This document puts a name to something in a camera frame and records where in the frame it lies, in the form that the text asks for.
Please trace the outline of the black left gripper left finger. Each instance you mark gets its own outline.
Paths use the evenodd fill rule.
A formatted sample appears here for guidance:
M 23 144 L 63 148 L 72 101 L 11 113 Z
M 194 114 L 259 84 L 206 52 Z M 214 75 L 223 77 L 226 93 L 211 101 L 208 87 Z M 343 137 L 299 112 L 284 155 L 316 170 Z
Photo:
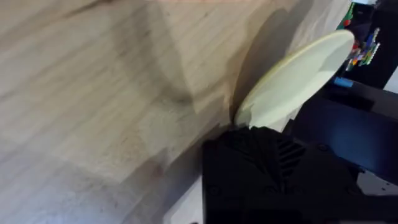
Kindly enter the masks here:
M 279 137 L 269 128 L 239 128 L 203 143 L 205 223 L 284 222 L 283 210 L 272 206 L 281 191 Z

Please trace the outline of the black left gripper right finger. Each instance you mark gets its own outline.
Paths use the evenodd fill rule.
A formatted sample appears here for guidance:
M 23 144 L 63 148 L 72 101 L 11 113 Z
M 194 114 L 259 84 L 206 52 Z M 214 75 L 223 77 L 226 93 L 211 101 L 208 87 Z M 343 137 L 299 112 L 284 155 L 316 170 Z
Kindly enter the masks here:
M 364 220 L 363 191 L 352 166 L 325 145 L 288 136 L 279 139 L 279 222 L 328 223 Z

